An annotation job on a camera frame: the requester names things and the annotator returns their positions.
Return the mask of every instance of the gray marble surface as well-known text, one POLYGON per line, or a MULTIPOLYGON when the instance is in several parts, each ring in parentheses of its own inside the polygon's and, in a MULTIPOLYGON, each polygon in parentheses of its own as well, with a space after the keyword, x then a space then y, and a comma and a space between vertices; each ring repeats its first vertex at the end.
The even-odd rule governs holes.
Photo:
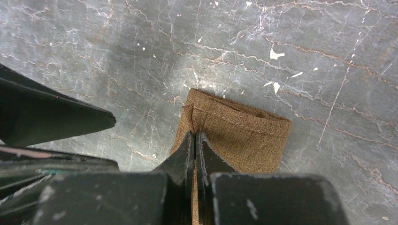
POLYGON ((353 225, 398 224, 397 48, 397 0, 0 0, 0 63, 117 119, 39 147, 151 170, 200 88, 290 118, 353 225))

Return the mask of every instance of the fabric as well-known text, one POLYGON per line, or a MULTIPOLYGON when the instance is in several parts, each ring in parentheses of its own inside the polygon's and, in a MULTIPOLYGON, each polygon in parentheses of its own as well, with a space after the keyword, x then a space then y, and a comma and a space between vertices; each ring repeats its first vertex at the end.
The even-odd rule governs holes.
MULTIPOLYGON (((241 173, 272 173, 286 144, 291 121, 258 108, 190 89, 170 153, 188 131, 203 130, 214 150, 241 173)), ((198 222, 194 168, 193 224, 198 222)))

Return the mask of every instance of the brown cloth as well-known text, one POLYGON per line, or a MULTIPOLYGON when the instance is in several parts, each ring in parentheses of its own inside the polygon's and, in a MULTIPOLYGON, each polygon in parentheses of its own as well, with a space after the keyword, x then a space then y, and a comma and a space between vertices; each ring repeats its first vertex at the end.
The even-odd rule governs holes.
MULTIPOLYGON (((241 173, 270 173, 278 167, 291 121, 265 110, 190 89, 170 153, 188 131, 203 130, 213 149, 241 173)), ((193 224, 198 222, 194 171, 193 224)))

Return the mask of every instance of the folded brown towel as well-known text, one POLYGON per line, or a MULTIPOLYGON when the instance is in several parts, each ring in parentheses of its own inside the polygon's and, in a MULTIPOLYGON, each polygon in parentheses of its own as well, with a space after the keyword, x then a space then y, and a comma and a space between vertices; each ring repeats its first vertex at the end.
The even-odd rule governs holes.
MULTIPOLYGON (((265 110, 190 89, 170 153, 188 131, 203 130, 214 150, 241 173, 270 173, 278 167, 291 121, 265 110)), ((194 173, 193 224, 198 223, 194 173)))

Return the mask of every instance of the gray countertop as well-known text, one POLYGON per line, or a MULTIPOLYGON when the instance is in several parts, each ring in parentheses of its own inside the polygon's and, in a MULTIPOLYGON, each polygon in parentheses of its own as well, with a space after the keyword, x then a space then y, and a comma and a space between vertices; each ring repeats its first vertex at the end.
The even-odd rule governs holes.
POLYGON ((0 1, 0 63, 117 119, 39 147, 151 170, 199 88, 291 119, 278 171, 325 176, 352 225, 398 224, 397 48, 397 0, 0 1))

